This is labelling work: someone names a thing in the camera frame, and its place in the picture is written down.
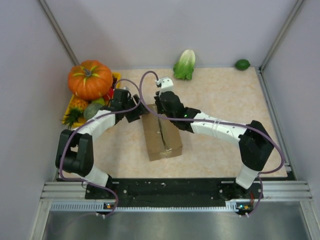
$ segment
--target lime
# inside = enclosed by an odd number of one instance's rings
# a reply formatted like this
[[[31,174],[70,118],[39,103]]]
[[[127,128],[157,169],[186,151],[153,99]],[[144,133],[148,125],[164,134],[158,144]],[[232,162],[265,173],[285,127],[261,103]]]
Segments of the lime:
[[[235,68],[244,71],[250,67],[250,62],[247,59],[240,59],[235,63]]]
[[[91,101],[92,104],[102,104],[105,105],[105,99],[103,97],[100,97],[98,99],[95,99],[93,101]]]

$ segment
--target green vegetable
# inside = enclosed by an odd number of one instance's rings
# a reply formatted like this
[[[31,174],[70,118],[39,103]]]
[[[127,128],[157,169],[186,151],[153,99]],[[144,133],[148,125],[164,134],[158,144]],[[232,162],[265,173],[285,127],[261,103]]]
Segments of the green vegetable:
[[[98,99],[95,99],[93,101],[91,101],[92,104],[102,104],[105,105],[105,99],[103,97],[100,97]]]
[[[240,59],[235,63],[235,68],[244,71],[247,70],[250,67],[250,62],[246,59]]]
[[[103,105],[100,103],[90,103],[83,112],[85,120],[88,121],[89,119],[93,118],[101,107],[103,107]]]
[[[195,52],[191,49],[185,50],[179,61],[173,67],[174,74],[173,76],[176,79],[192,79],[192,73],[194,72],[194,67],[196,63]]]

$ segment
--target pineapple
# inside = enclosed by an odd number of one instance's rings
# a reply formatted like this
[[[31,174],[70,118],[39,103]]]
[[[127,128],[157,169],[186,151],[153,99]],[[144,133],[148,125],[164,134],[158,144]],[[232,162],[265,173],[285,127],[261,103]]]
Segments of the pineapple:
[[[74,96],[69,104],[70,111],[63,119],[63,124],[68,125],[71,129],[74,123],[78,121],[78,118],[84,114],[84,110],[88,107],[89,103],[79,97]]]

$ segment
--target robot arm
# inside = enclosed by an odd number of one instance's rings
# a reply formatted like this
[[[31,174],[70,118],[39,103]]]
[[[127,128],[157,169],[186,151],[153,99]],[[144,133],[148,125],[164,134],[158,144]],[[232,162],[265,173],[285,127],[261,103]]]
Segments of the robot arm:
[[[111,185],[111,176],[94,165],[93,141],[105,130],[116,125],[124,117],[131,123],[140,119],[142,114],[147,113],[148,111],[141,104],[136,109],[129,112],[111,114],[112,112],[131,109],[136,106],[138,101],[139,97],[137,95],[131,97],[128,90],[116,89],[110,103],[107,106],[102,107],[92,118],[93,121],[82,126],[72,138],[71,143],[67,148],[62,169],[65,172],[72,173],[81,179],[102,187]],[[99,116],[105,114],[109,115],[99,118]],[[74,130],[66,129],[60,134],[55,159],[55,166],[57,168],[60,167],[61,156],[67,141],[70,135],[76,130],[76,128]]]
[[[205,134],[225,140],[240,149],[242,168],[235,182],[244,189],[248,189],[259,172],[263,170],[274,146],[260,134],[240,126],[220,124],[225,120],[209,116],[198,109],[184,107],[180,99],[173,92],[173,82],[164,77],[156,81],[160,91],[156,92],[155,103],[159,114],[176,119],[203,119],[203,121],[175,121],[171,122],[180,130],[195,134]],[[249,126],[267,134],[263,125],[253,120]]]

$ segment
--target pumpkin stem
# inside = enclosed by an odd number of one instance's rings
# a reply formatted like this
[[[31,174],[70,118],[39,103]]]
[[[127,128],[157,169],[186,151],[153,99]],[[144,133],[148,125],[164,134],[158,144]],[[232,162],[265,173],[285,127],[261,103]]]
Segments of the pumpkin stem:
[[[83,70],[84,70],[84,72],[85,72],[85,76],[86,76],[86,77],[90,77],[90,76],[91,76],[91,74],[92,74],[91,71],[89,71],[89,70],[86,69],[86,68],[84,68]]]

